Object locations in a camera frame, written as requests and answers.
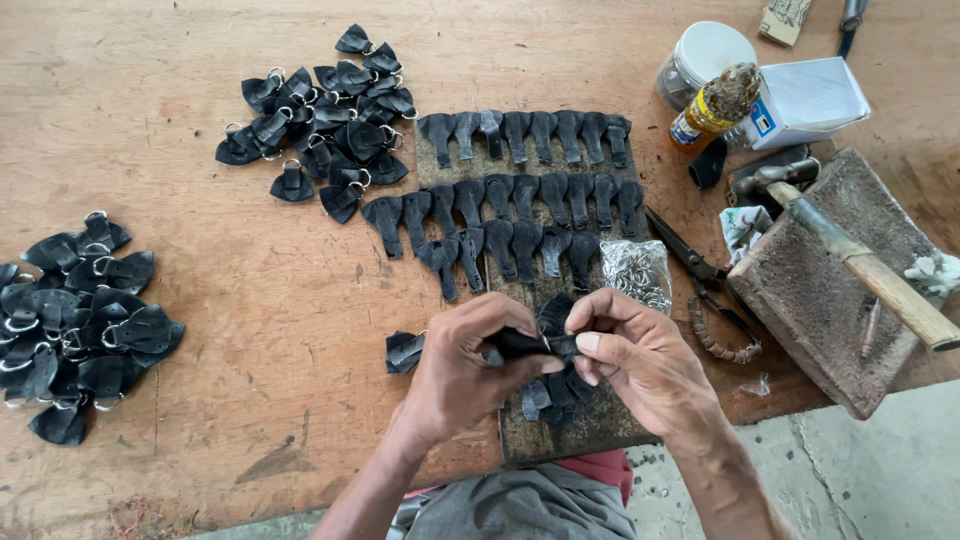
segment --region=red cloth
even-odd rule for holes
[[[627,453],[622,448],[597,454],[578,455],[570,459],[554,461],[554,464],[619,489],[623,497],[623,507],[627,507],[627,501],[630,500],[630,494],[634,490],[634,470],[630,467]]]

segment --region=right hand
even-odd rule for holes
[[[668,444],[726,423],[700,359],[663,313],[603,288],[573,306],[565,329],[578,333],[580,376],[594,386],[606,377],[640,424]]]

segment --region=concrete floor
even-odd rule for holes
[[[776,394],[769,399],[776,399]],[[833,406],[738,429],[767,493],[802,538],[960,536],[960,380],[887,397],[857,422]],[[636,463],[627,511],[637,537],[704,538],[670,453],[627,450]],[[194,536],[197,540],[300,540],[323,512]]]

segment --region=person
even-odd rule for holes
[[[499,293],[430,320],[406,399],[311,540],[636,538],[620,491],[575,467],[505,471],[417,495],[413,506],[404,500],[430,449],[475,426],[521,383],[563,369],[556,356],[487,365],[484,338],[504,327],[539,334],[530,310]],[[604,288],[573,306],[565,330],[577,334],[580,376],[591,385],[607,378],[640,424],[663,438],[707,538],[794,537],[669,317]]]

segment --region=white lid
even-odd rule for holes
[[[694,83],[703,86],[735,63],[756,63],[756,52],[743,34],[720,22],[690,25],[677,41],[674,55]]]

